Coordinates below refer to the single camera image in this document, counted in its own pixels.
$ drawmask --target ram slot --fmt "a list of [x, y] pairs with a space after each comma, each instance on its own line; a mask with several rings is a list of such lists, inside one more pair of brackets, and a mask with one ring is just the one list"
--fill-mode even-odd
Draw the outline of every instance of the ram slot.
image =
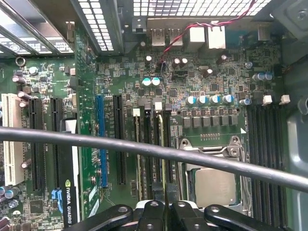
[[[53, 131], [60, 131], [60, 121], [63, 119], [63, 105], [62, 99], [51, 98], [51, 124]], [[59, 145], [52, 146], [53, 152], [53, 165], [54, 165], [54, 186], [56, 189], [61, 188], [61, 152]]]
[[[153, 113], [153, 126], [154, 126], [154, 145], [160, 145], [160, 129], [159, 118], [156, 112]], [[161, 182], [160, 174], [160, 159], [151, 158], [151, 169], [153, 182]]]
[[[143, 117], [143, 142], [152, 144], [152, 134], [151, 134], [151, 110], [145, 110], [144, 111], [144, 117]], [[151, 171], [151, 157], [144, 157], [145, 158], [145, 165], [146, 165], [146, 177], [148, 182], [148, 198], [152, 197], [152, 171]]]
[[[285, 170], [285, 159], [284, 159], [284, 149], [283, 149], [283, 138], [282, 134], [285, 132], [283, 131], [282, 125], [285, 122], [282, 121], [282, 110], [278, 106], [275, 107], [273, 111], [273, 124], [274, 129], [273, 131], [276, 132], [275, 135], [275, 149], [274, 151], [277, 153], [276, 158], [276, 167], [278, 170], [284, 171]], [[287, 216], [287, 196], [285, 187], [276, 186], [277, 187], [277, 194], [278, 194], [278, 206], [279, 208], [277, 211], [279, 212], [279, 226], [286, 227], [288, 225], [288, 216]]]
[[[124, 140], [124, 119], [123, 119], [123, 105], [122, 96], [114, 95], [114, 117], [115, 117], [115, 138]], [[127, 166], [126, 153], [116, 152], [117, 162], [117, 181], [118, 184], [126, 184], [127, 181]]]
[[[281, 109], [250, 106], [247, 115], [251, 163], [283, 170]], [[252, 180], [252, 198], [254, 218], [274, 227], [287, 225], [284, 187]]]
[[[164, 111], [164, 146], [171, 147], [171, 133], [170, 133], [170, 112]], [[166, 160], [166, 179], [168, 183], [173, 183], [176, 180], [175, 177], [175, 162]]]
[[[20, 98], [15, 94], [1, 94], [2, 123], [4, 127], [21, 128]], [[24, 160], [23, 143], [3, 141], [4, 182], [5, 185], [16, 185], [24, 181], [24, 170], [21, 163]]]
[[[42, 101], [40, 99], [29, 100], [30, 128], [43, 130]], [[31, 143], [31, 173], [32, 187], [34, 191], [45, 189], [45, 157], [44, 145]]]
[[[141, 142], [141, 124], [140, 116], [134, 116], [135, 141]], [[146, 174], [146, 157], [137, 155], [138, 162], [138, 183], [139, 183], [139, 198], [140, 200], [148, 199], [148, 180]]]
[[[104, 113], [104, 99], [103, 96], [96, 96], [96, 106], [97, 106], [97, 120], [98, 120], [98, 135], [100, 137], [105, 136], [105, 113]], [[101, 172], [102, 172], [102, 187], [108, 186], [108, 173], [107, 173], [107, 156], [106, 150], [100, 149], [101, 157]]]

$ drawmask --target silver capacitor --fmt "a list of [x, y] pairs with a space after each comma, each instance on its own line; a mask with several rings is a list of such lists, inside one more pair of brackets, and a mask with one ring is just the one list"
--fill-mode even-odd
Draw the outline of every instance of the silver capacitor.
[[183, 68], [188, 63], [188, 59], [182, 58], [180, 62], [180, 68]]
[[205, 97], [205, 95], [201, 95], [200, 97], [198, 97], [197, 103], [198, 103], [198, 104], [201, 104], [201, 105], [205, 104], [205, 103], [206, 103], [206, 97]]
[[210, 97], [210, 103], [211, 104], [216, 104], [219, 102], [219, 97], [217, 95], [213, 95]]
[[187, 105], [193, 105], [193, 104], [195, 104], [196, 103], [196, 97], [194, 97], [194, 96], [188, 96], [187, 98], [186, 98], [186, 104]]
[[26, 161], [21, 163], [21, 168], [26, 169], [30, 167], [30, 165], [31, 165], [31, 159], [27, 159]]
[[225, 95], [223, 98], [222, 98], [222, 101], [224, 103], [232, 103], [232, 96], [231, 95]]
[[5, 192], [4, 196], [6, 199], [12, 199], [13, 197], [16, 197], [19, 194], [20, 190], [17, 187], [13, 187]]
[[173, 60], [172, 64], [171, 64], [171, 66], [172, 66], [173, 68], [177, 68], [177, 67], [179, 66], [180, 63], [181, 63], [181, 60], [178, 59], [178, 58], [175, 58], [175, 59]]
[[9, 189], [11, 189], [10, 186], [1, 186], [0, 187], [0, 196], [3, 196], [5, 194], [5, 192], [8, 191]]
[[26, 79], [23, 77], [19, 77], [19, 76], [13, 76], [12, 81], [18, 84], [26, 84]]
[[23, 91], [20, 91], [17, 93], [17, 96], [23, 100], [30, 100], [31, 99], [31, 96], [28, 95], [27, 93], [23, 92]]
[[240, 105], [242, 105], [242, 106], [248, 106], [250, 104], [251, 104], [251, 100], [250, 99], [240, 100]]
[[27, 108], [27, 107], [29, 106], [29, 103], [28, 103], [28, 102], [21, 101], [21, 102], [19, 103], [19, 106], [20, 106], [21, 108]]
[[264, 79], [265, 79], [265, 74], [264, 74], [264, 73], [254, 74], [254, 75], [252, 76], [252, 79], [253, 79], [255, 82], [264, 81]]

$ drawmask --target chip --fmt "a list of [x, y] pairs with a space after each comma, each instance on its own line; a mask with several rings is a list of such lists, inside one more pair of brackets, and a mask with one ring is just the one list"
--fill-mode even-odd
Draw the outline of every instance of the chip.
[[144, 96], [144, 89], [138, 89], [138, 95]]
[[35, 200], [30, 201], [30, 213], [43, 213], [43, 201], [42, 200]]
[[161, 88], [157, 88], [155, 90], [156, 95], [163, 95], [163, 90]]
[[229, 68], [229, 75], [234, 76], [235, 75], [235, 70], [234, 68]]
[[213, 83], [211, 84], [211, 91], [217, 91], [218, 90], [218, 84]]
[[176, 98], [178, 96], [177, 90], [176, 89], [170, 89], [169, 96], [172, 97], [172, 98]]

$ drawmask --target black pcie slot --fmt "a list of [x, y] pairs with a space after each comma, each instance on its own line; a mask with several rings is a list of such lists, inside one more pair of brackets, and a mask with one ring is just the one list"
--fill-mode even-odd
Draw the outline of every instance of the black pcie slot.
[[[115, 117], [115, 138], [124, 140], [124, 119], [123, 119], [123, 105], [122, 96], [114, 95], [114, 117]], [[127, 182], [127, 167], [126, 167], [126, 153], [116, 152], [117, 165], [117, 182], [118, 184], [126, 184]]]
[[[165, 147], [171, 147], [170, 114], [171, 113], [167, 111], [164, 111], [163, 113]], [[166, 178], [168, 183], [173, 183], [173, 163], [174, 161], [166, 160]]]
[[[281, 109], [278, 106], [247, 108], [251, 163], [283, 170]], [[274, 227], [286, 227], [285, 188], [252, 180], [254, 218]]]
[[[31, 129], [43, 130], [42, 101], [29, 100], [29, 122]], [[34, 191], [45, 189], [45, 157], [44, 145], [31, 143], [31, 175]]]
[[[60, 131], [60, 121], [63, 119], [63, 105], [62, 99], [51, 98], [51, 125], [53, 131]], [[61, 153], [59, 145], [52, 146], [53, 164], [54, 164], [54, 186], [61, 188]]]
[[[158, 115], [154, 112], [153, 114], [153, 131], [154, 131], [154, 145], [160, 145], [159, 137], [160, 137], [160, 131], [159, 131], [159, 118]], [[151, 158], [151, 166], [153, 168], [153, 172], [155, 174], [154, 182], [160, 182], [161, 181], [161, 174], [160, 174], [160, 159], [158, 158]]]

